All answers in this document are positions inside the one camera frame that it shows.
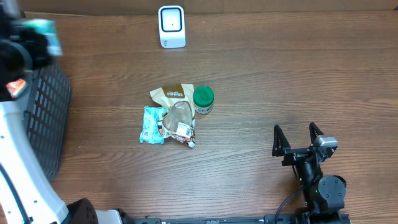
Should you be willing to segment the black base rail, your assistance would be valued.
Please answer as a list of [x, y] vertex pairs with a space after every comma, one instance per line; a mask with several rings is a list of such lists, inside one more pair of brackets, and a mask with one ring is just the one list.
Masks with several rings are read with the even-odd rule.
[[282, 214], [275, 219], [274, 214], [263, 217], [234, 217], [234, 218], [193, 218], [193, 219], [165, 219], [160, 218], [132, 218], [133, 224], [296, 224], [305, 223], [295, 215]]

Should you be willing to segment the brown PanTree snack bag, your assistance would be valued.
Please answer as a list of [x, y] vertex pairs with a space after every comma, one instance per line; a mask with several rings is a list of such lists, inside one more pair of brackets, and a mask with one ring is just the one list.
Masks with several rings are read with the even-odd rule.
[[193, 92], [193, 84], [184, 83], [150, 91], [152, 100], [167, 110], [157, 122], [160, 136], [164, 139], [172, 138], [190, 148], [196, 144]]

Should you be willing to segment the teal gum packet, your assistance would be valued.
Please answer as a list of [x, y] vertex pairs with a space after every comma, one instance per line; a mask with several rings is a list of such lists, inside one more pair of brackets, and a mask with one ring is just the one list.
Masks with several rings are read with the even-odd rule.
[[51, 56], [61, 57], [63, 55], [54, 21], [47, 19], [31, 19], [24, 21], [23, 25], [33, 28], [37, 33], [45, 36], [48, 42], [47, 51]]

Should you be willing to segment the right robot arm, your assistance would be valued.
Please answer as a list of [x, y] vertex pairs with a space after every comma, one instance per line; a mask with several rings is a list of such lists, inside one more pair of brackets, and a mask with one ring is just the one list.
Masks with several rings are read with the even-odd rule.
[[[338, 148], [332, 135], [324, 134], [315, 123], [309, 124], [311, 144], [306, 148], [291, 148], [279, 125], [274, 126], [272, 156], [282, 157], [283, 166], [291, 166], [300, 188], [288, 196], [269, 220], [273, 223], [349, 224], [345, 207], [346, 181], [339, 175], [324, 175], [320, 163], [330, 158]], [[284, 205], [298, 194], [303, 194], [305, 206], [284, 218]]]

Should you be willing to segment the grey plastic shopping basket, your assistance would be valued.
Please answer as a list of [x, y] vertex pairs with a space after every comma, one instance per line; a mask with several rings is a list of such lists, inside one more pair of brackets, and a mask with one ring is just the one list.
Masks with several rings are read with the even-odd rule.
[[72, 88], [56, 62], [27, 77], [16, 102], [27, 138], [48, 180], [56, 178], [62, 160]]

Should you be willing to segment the white barcode scanner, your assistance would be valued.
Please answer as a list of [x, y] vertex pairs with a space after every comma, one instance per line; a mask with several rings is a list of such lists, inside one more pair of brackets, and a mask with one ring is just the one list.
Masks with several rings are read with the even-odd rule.
[[158, 10], [160, 44], [165, 49], [186, 46], [185, 14], [181, 6], [162, 6]]

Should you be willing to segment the green lid jar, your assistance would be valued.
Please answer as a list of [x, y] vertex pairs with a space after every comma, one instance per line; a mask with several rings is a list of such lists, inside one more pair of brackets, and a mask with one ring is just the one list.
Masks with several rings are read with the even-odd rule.
[[207, 114], [213, 109], [214, 92], [208, 86], [199, 86], [193, 93], [195, 111], [200, 114]]

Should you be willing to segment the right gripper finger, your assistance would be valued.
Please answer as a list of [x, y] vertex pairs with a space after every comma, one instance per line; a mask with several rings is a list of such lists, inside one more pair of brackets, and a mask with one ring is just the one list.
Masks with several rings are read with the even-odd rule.
[[272, 156], [284, 156], [287, 151], [291, 150], [291, 146], [286, 139], [282, 129], [277, 124], [274, 126], [274, 143], [272, 147]]
[[318, 128], [318, 126], [311, 122], [309, 124], [310, 131], [310, 139], [312, 145], [320, 145], [320, 138], [324, 135], [324, 133]]

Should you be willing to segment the teal tissue packet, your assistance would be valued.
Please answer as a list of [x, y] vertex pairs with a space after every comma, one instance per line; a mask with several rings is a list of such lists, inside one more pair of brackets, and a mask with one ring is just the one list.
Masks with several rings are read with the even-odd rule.
[[164, 144], [164, 138], [159, 133], [158, 121], [167, 113], [163, 107], [144, 107], [142, 131], [140, 133], [140, 143]]

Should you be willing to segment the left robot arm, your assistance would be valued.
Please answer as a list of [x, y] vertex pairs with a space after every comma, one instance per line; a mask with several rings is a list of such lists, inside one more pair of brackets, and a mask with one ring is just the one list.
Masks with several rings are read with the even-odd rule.
[[1, 206], [8, 223], [126, 223], [122, 211], [65, 203], [49, 182], [58, 171], [70, 83], [53, 63], [54, 29], [1, 2]]

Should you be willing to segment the orange snack packet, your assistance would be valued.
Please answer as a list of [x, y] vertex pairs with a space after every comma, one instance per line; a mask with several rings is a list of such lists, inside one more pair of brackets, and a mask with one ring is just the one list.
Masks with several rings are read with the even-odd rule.
[[27, 86], [27, 82], [20, 78], [14, 82], [9, 82], [6, 85], [6, 88], [13, 98], [17, 98], [27, 88]]

